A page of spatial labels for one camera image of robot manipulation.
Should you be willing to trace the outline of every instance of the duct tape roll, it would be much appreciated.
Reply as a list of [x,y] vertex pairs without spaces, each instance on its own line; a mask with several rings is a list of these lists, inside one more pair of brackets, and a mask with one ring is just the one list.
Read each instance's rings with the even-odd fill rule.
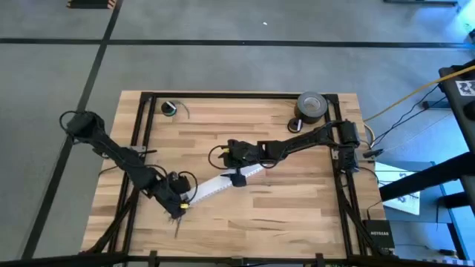
[[294,114],[307,124],[316,123],[328,110],[327,100],[319,93],[302,93],[295,104]]

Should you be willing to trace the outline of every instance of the small black object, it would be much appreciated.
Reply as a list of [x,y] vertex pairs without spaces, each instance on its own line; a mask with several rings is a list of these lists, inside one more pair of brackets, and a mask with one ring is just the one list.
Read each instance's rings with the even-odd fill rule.
[[191,190],[188,179],[185,176],[178,175],[174,171],[169,173],[166,179],[168,179],[168,183],[170,184],[172,191],[177,194],[184,194]]
[[384,149],[377,149],[375,151],[368,151],[368,152],[363,153],[363,157],[365,159],[367,159],[369,157],[372,157],[372,156],[376,157],[376,156],[379,156],[379,155],[383,154],[383,152],[384,152]]
[[229,177],[234,187],[244,187],[247,185],[246,177],[241,174],[240,168],[236,168],[235,174],[223,174],[221,176]]
[[294,107],[294,114],[307,124],[314,124],[327,112],[328,103],[319,93],[302,93]]
[[287,130],[293,134],[299,133],[302,131],[302,120],[297,118],[290,119],[287,124]]
[[475,100],[469,102],[463,107],[463,113],[467,116],[467,118],[475,121]]
[[358,168],[358,159],[356,159],[355,148],[341,147],[338,149],[338,169],[342,171],[352,171]]
[[165,116],[173,116],[177,113],[177,106],[170,101],[165,101],[160,109]]
[[363,224],[376,244],[386,251],[394,249],[393,232],[387,220],[363,220]]
[[338,130],[341,133],[341,143],[343,145],[354,145],[359,146],[358,130],[356,128],[356,123],[344,121],[338,127]]

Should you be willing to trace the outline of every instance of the black floor stripe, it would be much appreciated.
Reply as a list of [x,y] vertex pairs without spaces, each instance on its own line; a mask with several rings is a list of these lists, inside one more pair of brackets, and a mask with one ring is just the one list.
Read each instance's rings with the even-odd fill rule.
[[441,42],[320,42],[272,40],[180,40],[180,39],[112,39],[109,45],[202,45],[262,47],[360,47],[360,48],[455,48],[474,49],[474,44]]
[[[82,91],[81,98],[77,105],[78,111],[83,111],[88,104],[89,96],[96,81],[99,68],[104,58],[105,50],[107,48],[107,41],[111,38],[112,31],[114,30],[115,24],[117,22],[117,17],[119,15],[120,8],[122,6],[122,0],[118,0],[116,6],[112,12],[111,19],[109,20],[108,26],[105,30],[104,37],[100,43],[99,49],[96,54],[91,72],[89,73],[88,80]],[[36,216],[35,222],[28,237],[26,246],[22,254],[22,260],[31,259],[35,253],[36,247],[38,245],[39,238],[45,227],[46,220],[48,219],[48,214],[50,213],[51,206],[54,201],[54,197],[59,187],[62,174],[66,167],[66,162],[68,161],[69,155],[71,154],[71,149],[73,147],[73,140],[71,138],[66,138],[64,145],[59,152],[59,158],[56,162],[53,174],[51,176],[50,182],[48,184],[45,197],[43,198],[42,204],[40,206],[38,215]]]
[[101,39],[0,38],[0,44],[16,45],[100,45]]
[[[100,45],[103,39],[0,38],[0,44],[29,45]],[[325,42],[278,40],[187,40],[187,39],[108,39],[107,45],[198,45],[261,47],[353,47],[353,48],[424,48],[469,49],[475,44],[453,42]]]

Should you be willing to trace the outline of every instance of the sticker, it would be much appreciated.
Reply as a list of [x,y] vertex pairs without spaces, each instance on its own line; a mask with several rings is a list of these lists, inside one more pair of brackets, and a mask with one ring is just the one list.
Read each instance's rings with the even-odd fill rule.
[[475,81],[455,81],[461,96],[475,96]]

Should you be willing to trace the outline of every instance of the black box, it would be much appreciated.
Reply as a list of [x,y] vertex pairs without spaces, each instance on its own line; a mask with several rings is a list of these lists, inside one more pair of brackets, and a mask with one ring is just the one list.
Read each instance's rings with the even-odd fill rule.
[[393,233],[387,220],[363,220],[363,224],[373,241],[388,251],[394,251]]

